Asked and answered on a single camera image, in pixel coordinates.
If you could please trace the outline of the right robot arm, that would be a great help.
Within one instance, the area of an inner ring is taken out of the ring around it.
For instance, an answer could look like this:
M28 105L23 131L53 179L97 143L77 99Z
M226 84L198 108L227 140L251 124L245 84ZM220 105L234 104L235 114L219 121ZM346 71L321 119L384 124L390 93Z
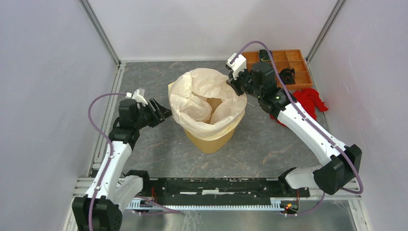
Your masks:
M263 111L293 131L314 153L320 165L291 168L282 174L278 191L291 196L299 188L318 187L334 195L358 173L362 150L355 144L347 146L326 131L313 119L289 92L278 87L276 74L270 63L258 62L251 70L246 64L226 64L227 84L237 95L250 95L258 100Z

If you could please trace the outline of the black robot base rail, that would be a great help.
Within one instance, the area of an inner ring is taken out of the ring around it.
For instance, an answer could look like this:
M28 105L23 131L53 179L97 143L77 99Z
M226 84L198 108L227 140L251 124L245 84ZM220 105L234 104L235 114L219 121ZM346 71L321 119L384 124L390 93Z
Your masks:
M272 199L296 200L310 196L309 189L291 189L278 178L151 178L147 171L130 170L120 178L143 180L139 195L160 205L271 205Z

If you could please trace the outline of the cream translucent plastic trash bag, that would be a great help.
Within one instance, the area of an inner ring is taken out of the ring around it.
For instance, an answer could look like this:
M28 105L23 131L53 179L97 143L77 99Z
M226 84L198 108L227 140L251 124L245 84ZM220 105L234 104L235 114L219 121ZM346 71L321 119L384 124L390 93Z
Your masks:
M172 116L177 124L203 141L217 140L235 128L247 106L215 69L196 68L168 86Z

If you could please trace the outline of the yellow mesh trash bin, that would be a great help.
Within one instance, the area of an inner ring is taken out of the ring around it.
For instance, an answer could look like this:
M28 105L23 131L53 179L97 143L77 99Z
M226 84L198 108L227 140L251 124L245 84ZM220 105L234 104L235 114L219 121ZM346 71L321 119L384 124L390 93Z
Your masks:
M187 138L202 152L212 154L224 146L245 114L247 98L226 84L196 91L192 83L168 86L173 118Z

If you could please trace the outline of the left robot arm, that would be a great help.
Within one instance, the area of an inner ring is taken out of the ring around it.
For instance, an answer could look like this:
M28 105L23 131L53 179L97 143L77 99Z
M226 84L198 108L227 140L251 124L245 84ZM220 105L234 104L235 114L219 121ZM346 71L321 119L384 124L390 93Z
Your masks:
M119 116L107 135L108 145L101 167L91 186L81 197L75 197L72 210L80 231L118 231L123 212L137 194L151 191L148 173L126 174L118 185L123 167L130 157L144 127L155 127L172 115L155 99L146 103L124 99L118 107Z

